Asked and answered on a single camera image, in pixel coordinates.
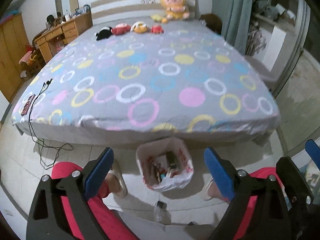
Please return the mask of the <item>small red crab plush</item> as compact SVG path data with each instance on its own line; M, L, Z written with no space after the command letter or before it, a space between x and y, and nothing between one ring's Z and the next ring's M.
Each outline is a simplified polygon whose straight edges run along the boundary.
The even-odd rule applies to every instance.
M164 33L164 30L161 25L157 24L157 25L153 25L151 27L150 32L153 34L162 34L162 33Z

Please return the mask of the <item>clear plastic bottle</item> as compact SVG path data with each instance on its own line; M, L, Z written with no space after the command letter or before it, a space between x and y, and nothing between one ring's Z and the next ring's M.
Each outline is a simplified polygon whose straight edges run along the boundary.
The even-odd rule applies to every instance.
M156 202L153 209L153 217L156 223L164 223L165 222L165 213L166 213L167 205L160 200Z

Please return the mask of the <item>cream slipper right foot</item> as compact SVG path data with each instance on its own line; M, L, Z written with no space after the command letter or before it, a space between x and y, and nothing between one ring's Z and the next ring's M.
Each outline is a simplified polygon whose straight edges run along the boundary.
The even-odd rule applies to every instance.
M201 190L201 198L205 201L217 198L219 196L215 181L213 178L203 186Z

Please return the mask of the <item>red round plush toy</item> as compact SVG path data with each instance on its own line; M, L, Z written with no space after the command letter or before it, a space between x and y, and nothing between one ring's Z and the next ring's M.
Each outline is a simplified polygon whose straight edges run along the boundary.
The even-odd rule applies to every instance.
M127 32L130 32L131 26L126 23L120 23L112 28L111 33L113 35L123 35Z

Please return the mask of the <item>wall mirror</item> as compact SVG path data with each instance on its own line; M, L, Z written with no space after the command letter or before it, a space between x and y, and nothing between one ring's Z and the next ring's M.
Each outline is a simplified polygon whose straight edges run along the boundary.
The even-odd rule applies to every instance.
M64 21L70 20L79 9L78 0L54 0L57 17L64 18Z

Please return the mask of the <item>bed with circle-pattern sheet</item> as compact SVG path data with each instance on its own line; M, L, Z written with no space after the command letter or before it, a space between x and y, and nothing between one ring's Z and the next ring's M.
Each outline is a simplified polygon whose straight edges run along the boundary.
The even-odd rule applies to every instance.
M268 87L223 37L198 21L163 28L162 34L128 32L100 41L101 26L88 29L34 77L12 124L21 133L71 144L164 137L236 142L279 126Z

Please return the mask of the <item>wooden desk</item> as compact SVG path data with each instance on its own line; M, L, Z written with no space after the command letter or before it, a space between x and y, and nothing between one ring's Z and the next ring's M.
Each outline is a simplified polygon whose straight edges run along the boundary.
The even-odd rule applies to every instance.
M48 63L61 49L93 26L92 14L81 14L42 34L35 40L44 61Z

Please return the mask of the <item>black white plush toy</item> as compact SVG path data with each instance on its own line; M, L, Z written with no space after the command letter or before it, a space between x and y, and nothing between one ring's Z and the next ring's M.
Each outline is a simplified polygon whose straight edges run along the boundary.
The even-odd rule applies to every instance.
M95 34L97 41L108 39L112 35L112 27L103 27L98 33Z

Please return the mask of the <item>cream slipper foot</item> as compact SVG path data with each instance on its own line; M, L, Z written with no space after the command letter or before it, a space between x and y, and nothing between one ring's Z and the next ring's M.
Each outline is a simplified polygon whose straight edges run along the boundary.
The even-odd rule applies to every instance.
M217 198L219 196L215 181L213 178L203 186L201 190L201 198L205 201Z
M117 160L114 160L107 176L109 191L120 199L127 196L127 187Z

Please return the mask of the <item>teal curtain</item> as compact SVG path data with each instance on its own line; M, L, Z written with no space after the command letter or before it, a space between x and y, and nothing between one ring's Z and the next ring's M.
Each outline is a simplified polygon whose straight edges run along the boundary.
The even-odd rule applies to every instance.
M221 35L244 55L253 0L212 0L212 13L222 21Z

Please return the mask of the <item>dark green box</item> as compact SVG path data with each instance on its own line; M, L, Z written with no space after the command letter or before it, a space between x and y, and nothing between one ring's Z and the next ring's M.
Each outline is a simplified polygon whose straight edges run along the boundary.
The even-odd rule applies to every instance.
M167 163L168 163L168 167L170 169L177 169L178 168L178 161L176 159L176 155L174 154L174 152L170 151L166 153L166 158L167 158Z

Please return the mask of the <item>cream slipper left foot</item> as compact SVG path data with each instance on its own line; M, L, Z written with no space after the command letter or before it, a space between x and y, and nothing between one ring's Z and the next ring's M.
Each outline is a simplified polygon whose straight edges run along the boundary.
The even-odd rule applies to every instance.
M120 199L127 196L127 187L117 160L114 160L107 176L109 191Z

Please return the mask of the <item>brown plush chair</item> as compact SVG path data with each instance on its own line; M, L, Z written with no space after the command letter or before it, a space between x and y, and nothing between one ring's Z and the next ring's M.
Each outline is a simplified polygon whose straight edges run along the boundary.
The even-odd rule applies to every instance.
M222 33L222 21L215 14L202 14L200 21L204 21L206 26L213 32L221 35Z

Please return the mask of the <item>phone with pink case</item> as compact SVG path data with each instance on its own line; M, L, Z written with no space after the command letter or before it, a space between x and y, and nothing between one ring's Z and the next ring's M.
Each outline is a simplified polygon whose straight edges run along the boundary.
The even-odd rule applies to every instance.
M33 102L34 98L35 98L35 94L32 94L31 96L29 96L28 100L26 101L26 103L23 106L21 116L25 116L28 113L29 108L31 107L31 103Z

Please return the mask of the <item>trash bin with printed bag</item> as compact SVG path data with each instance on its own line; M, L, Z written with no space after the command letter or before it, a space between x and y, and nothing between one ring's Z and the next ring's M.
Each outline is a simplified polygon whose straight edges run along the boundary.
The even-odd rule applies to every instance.
M168 167L166 153L174 152L178 161L177 169ZM143 178L143 183L149 189L165 192L186 187L193 175L194 166L185 142L178 138L165 138L140 145L136 151L136 162ZM151 175L153 163L160 164L167 176L158 183Z

